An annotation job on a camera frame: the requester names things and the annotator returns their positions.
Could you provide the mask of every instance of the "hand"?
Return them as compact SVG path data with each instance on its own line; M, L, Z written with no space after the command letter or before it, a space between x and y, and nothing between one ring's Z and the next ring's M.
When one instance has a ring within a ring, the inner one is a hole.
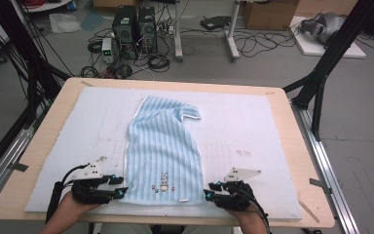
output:
M74 225L81 215L97 207L99 205L84 205L75 201L72 193L69 191L63 196L56 212L39 233L62 233Z
M252 207L248 207L245 211L225 210L234 216L242 229L243 234L266 234L267 229L260 214Z

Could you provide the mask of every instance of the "desk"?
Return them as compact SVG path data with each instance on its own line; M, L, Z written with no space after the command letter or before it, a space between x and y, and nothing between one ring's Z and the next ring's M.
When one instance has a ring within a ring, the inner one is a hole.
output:
M88 86L127 89L169 90L187 92L217 92L265 96L271 105L280 141L293 177L302 208L303 219L297 222L272 222L272 226L331 227L333 214L320 187L309 183L318 179L299 127L282 89L227 85L187 84L150 81L99 80L71 78L63 86L55 103L25 150L20 162L29 166L26 172L14 171L0 194L0 219L44 220L43 213L26 213L24 207L35 186L42 165L51 152L56 138L77 101ZM162 224L238 225L232 218L195 218L164 216L128 216L86 214L82 221L129 222Z

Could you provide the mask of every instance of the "metal frame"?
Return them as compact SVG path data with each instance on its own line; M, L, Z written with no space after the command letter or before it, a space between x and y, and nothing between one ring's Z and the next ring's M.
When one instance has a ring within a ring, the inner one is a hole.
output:
M312 120L312 131L316 140L320 140L318 131L326 80L373 13L374 0L358 0L341 29L332 35L328 48L314 70L308 76L283 88L289 93L302 87L297 97L292 99L292 103L301 109L307 109L309 102L316 97Z
M357 229L354 217L349 209L348 203L345 200L342 189L339 186L338 179L333 172L332 166L330 165L323 144L321 141L316 140L314 133L310 131L313 122L309 111L298 109L296 113L299 114L300 119L303 122L303 127L315 154L315 159L320 168L321 176L325 182L325 185L326 187L332 189L332 193L329 194L329 196L333 201L334 208L338 214L345 233L358 234L359 231Z
M31 126L28 129L22 129L15 137L14 141L8 147L7 151L0 160L0 189L4 181L8 178L9 174L12 172L12 165L15 164L24 150L28 146L29 142L35 132L35 127Z

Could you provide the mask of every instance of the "towel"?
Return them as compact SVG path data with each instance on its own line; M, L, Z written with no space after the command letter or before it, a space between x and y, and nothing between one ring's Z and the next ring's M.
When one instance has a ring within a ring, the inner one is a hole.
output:
M181 123L200 119L197 107L147 97L129 126L126 184L122 202L197 205L205 202L199 149Z

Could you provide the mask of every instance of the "floor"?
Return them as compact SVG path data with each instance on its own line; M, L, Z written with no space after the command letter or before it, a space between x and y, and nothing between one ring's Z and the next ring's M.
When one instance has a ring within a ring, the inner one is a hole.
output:
M82 67L89 65L88 39L97 31L110 27L112 20L99 19L88 10L74 13L57 11L76 16L79 22L98 19L98 24L78 32L47 35L72 73L78 75ZM183 19L181 24L200 28L200 20ZM48 18L45 16L37 17L38 24L45 25L46 21ZM242 24L238 20L238 27L243 27ZM254 58L241 57L231 62L222 34L195 32L183 33L182 36L183 62L175 61L171 48L168 53L171 60L169 71L141 71L131 79L284 87L309 74L320 59L302 56L294 46L278 47ZM365 42L374 47L374 41ZM356 43L366 53L366 58L343 58L331 73L324 93L320 135L359 232L374 233L374 49L359 41ZM163 45L159 47L161 51L165 50ZM48 46L46 51L51 63L64 69ZM102 62L96 66L99 70L104 67ZM291 92L288 97L293 98L296 94ZM0 139L25 106L25 97L13 67L9 62L0 63ZM43 222L0 220L0 233L32 233L42 225ZM86 224L80 223L67 233L83 233L86 228ZM343 233L338 224L322 232ZM297 228L273 228L273 233L303 232Z

